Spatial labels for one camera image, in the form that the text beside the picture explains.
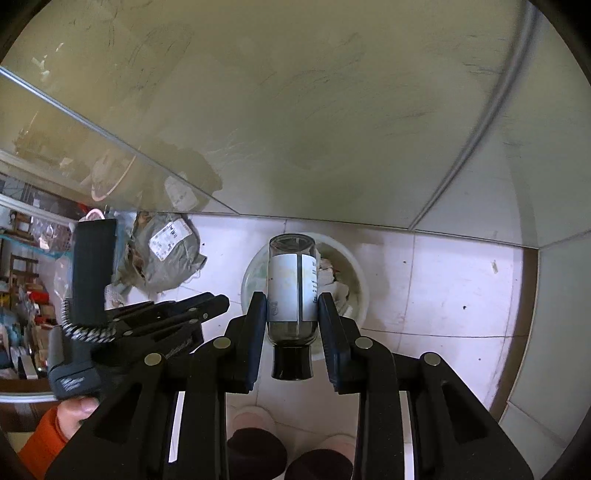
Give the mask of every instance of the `screw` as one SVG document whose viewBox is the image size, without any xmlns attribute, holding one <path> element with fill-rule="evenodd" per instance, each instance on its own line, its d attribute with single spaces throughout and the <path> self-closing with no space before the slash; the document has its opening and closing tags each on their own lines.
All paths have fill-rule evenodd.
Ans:
<svg viewBox="0 0 591 480">
<path fill-rule="evenodd" d="M 149 367 L 153 367 L 154 365 L 158 365 L 162 361 L 162 355 L 159 353 L 149 353 L 144 358 L 144 363 Z"/>
<path fill-rule="evenodd" d="M 372 339 L 369 337 L 359 337 L 357 340 L 355 340 L 355 345 L 357 345 L 359 348 L 362 348 L 363 350 L 371 348 L 373 344 L 374 343 L 372 342 Z"/>
<path fill-rule="evenodd" d="M 228 348 L 232 344 L 232 341 L 228 337 L 218 337 L 213 341 L 213 346 L 220 350 Z"/>
<path fill-rule="evenodd" d="M 425 353 L 423 360 L 425 360 L 427 365 L 431 365 L 432 367 L 436 367 L 441 363 L 441 357 L 433 352 Z"/>
</svg>

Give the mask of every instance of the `black handle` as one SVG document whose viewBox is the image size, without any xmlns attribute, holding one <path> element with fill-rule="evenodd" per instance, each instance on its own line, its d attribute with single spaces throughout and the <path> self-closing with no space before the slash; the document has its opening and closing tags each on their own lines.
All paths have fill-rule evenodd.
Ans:
<svg viewBox="0 0 591 480">
<path fill-rule="evenodd" d="M 117 220 L 80 222 L 74 231 L 71 321 L 105 326 L 105 287 L 111 283 Z"/>
</svg>

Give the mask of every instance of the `human hand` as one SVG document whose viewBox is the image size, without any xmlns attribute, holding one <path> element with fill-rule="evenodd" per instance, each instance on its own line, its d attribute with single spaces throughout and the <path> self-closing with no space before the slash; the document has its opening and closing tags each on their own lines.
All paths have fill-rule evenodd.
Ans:
<svg viewBox="0 0 591 480">
<path fill-rule="evenodd" d="M 86 420 L 99 406 L 93 397 L 77 397 L 64 400 L 57 406 L 57 425 L 63 436 L 70 440 L 80 428 L 80 421 Z"/>
</svg>

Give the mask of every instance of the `shoe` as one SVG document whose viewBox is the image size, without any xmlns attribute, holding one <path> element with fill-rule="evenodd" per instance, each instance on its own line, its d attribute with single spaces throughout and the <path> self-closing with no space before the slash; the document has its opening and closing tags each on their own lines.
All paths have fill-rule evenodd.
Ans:
<svg viewBox="0 0 591 480">
<path fill-rule="evenodd" d="M 345 455 L 351 463 L 355 463 L 355 439 L 349 435 L 328 437 L 315 450 L 334 450 Z"/>
<path fill-rule="evenodd" d="M 228 438 L 234 435 L 234 432 L 241 429 L 261 429 L 266 430 L 273 435 L 277 435 L 275 420 L 264 408 L 261 407 L 243 407 L 236 412 L 232 419 Z"/>
</svg>

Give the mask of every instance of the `bottle label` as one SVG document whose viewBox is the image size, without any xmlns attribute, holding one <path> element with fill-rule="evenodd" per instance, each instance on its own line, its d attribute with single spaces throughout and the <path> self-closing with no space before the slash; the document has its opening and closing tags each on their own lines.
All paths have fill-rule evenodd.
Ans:
<svg viewBox="0 0 591 480">
<path fill-rule="evenodd" d="M 149 241 L 150 250 L 160 261 L 164 261 L 177 243 L 191 235 L 193 231 L 182 218 L 169 222 L 158 231 Z"/>
<path fill-rule="evenodd" d="M 300 255 L 300 258 L 301 270 L 297 254 L 277 255 L 269 259 L 267 297 L 270 322 L 317 320 L 316 259 L 309 255 Z M 301 296 L 298 271 L 301 271 Z"/>
</svg>

